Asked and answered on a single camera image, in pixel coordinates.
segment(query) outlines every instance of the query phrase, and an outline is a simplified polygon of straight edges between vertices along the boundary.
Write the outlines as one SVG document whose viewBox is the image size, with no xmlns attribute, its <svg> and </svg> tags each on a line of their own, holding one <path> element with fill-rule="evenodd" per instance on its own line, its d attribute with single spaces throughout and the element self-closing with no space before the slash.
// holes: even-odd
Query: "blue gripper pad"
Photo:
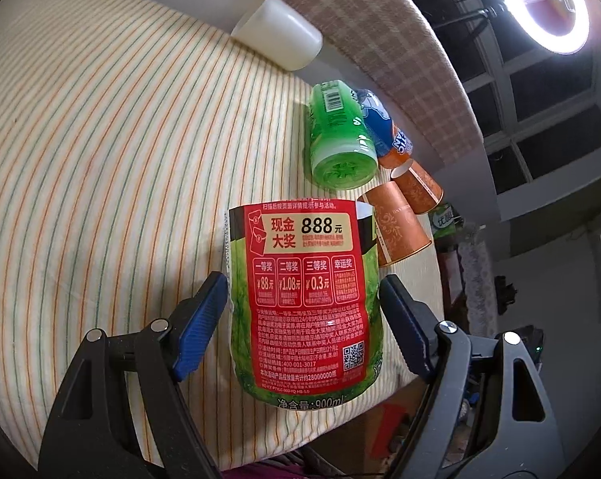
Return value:
<svg viewBox="0 0 601 479">
<path fill-rule="evenodd" d="M 194 297 L 181 301 L 170 316 L 172 373 L 178 382 L 198 368 L 228 297 L 227 278 L 212 272 Z"/>
<path fill-rule="evenodd" d="M 413 300 L 394 274 L 380 282 L 380 307 L 409 370 L 430 382 L 437 363 L 438 319 L 425 303 Z"/>
</svg>

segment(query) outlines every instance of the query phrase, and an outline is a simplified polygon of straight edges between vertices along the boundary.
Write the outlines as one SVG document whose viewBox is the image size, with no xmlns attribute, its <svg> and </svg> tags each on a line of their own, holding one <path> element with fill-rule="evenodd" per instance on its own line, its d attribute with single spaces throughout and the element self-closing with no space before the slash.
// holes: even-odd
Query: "green bottle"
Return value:
<svg viewBox="0 0 601 479">
<path fill-rule="evenodd" d="M 311 173 L 322 187 L 355 189 L 369 182 L 378 160 L 356 93 L 342 81 L 314 86 L 309 102 Z"/>
</svg>

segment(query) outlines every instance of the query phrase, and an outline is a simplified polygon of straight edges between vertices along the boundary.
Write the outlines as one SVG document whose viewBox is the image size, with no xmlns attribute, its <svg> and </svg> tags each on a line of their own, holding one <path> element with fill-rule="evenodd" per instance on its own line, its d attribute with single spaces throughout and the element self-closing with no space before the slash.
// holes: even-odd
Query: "red label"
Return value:
<svg viewBox="0 0 601 479">
<path fill-rule="evenodd" d="M 361 381 L 369 331 L 356 203 L 294 200 L 244 211 L 257 385 L 313 395 Z"/>
</svg>

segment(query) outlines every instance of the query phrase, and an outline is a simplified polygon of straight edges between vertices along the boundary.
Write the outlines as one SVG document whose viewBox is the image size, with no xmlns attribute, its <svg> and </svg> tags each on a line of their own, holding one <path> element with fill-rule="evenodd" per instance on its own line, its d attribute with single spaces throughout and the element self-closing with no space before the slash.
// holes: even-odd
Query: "dark window pane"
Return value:
<svg viewBox="0 0 601 479">
<path fill-rule="evenodd" d="M 601 147 L 601 111 L 589 108 L 518 142 L 518 147 L 533 178 L 550 173 Z"/>
<path fill-rule="evenodd" d="M 475 118 L 483 137 L 493 135 L 493 133 L 497 133 L 502 129 L 491 85 L 485 85 L 471 92 L 469 102 L 471 102 L 471 107 L 474 108 Z"/>
<path fill-rule="evenodd" d="M 511 75 L 518 120 L 535 115 L 591 87 L 590 51 L 556 55 Z"/>
<path fill-rule="evenodd" d="M 488 156 L 493 183 L 498 194 L 526 184 L 518 159 L 509 146 Z"/>
<path fill-rule="evenodd" d="M 445 22 L 460 15 L 454 0 L 413 0 L 430 24 Z M 461 81 L 467 81 L 485 72 L 482 59 L 469 37 L 469 28 L 457 23 L 441 28 L 436 35 L 442 43 L 452 66 Z"/>
<path fill-rule="evenodd" d="M 502 3 L 502 0 L 482 0 L 482 2 L 485 6 L 495 6 Z M 518 25 L 515 18 L 507 12 L 500 13 L 491 22 L 491 27 L 505 62 L 538 47 L 538 44 Z"/>
</svg>

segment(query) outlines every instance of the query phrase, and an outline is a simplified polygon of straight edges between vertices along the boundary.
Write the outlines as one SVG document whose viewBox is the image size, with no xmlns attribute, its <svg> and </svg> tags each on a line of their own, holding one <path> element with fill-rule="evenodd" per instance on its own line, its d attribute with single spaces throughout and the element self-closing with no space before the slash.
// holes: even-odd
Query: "orange paper cup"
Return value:
<svg viewBox="0 0 601 479">
<path fill-rule="evenodd" d="M 401 261 L 431 244 L 422 225 L 395 182 L 370 189 L 359 201 L 374 207 L 378 229 L 378 265 Z"/>
<path fill-rule="evenodd" d="M 391 172 L 415 214 L 425 214 L 442 201 L 442 188 L 413 158 Z"/>
</svg>

